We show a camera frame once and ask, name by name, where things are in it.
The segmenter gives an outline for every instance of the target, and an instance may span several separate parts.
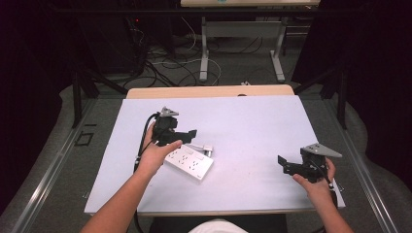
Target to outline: power strip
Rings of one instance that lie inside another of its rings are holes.
[[[202,181],[213,164],[213,159],[199,151],[182,145],[166,156],[166,162]]]

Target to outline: forearm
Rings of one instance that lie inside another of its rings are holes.
[[[339,214],[333,203],[324,203],[317,208],[318,214],[321,217],[327,233],[349,233],[353,232],[351,227]]]
[[[91,218],[82,232],[126,232],[152,176],[134,174]]]

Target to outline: person's left hand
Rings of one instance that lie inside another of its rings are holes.
[[[145,141],[143,143],[142,158],[140,159],[138,173],[145,174],[150,177],[154,176],[160,166],[163,164],[164,158],[171,151],[179,148],[182,145],[182,141],[178,140],[164,147],[159,147],[152,142],[153,129],[155,124],[152,123],[146,132]]]

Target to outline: table leg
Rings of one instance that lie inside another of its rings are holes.
[[[278,37],[276,39],[276,48],[275,50],[270,51],[270,56],[272,58],[273,67],[276,73],[276,79],[279,83],[285,82],[285,75],[282,70],[281,62],[279,60],[279,53],[282,49],[282,42],[285,37],[287,23],[288,19],[286,17],[282,17],[282,25],[279,27]]]
[[[207,50],[207,36],[206,36],[206,18],[202,18],[202,61],[200,63],[199,79],[202,82],[207,81],[207,68],[209,61],[209,51]]]

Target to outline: white shirt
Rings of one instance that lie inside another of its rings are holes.
[[[206,221],[194,227],[189,233],[248,233],[239,226],[224,219]]]

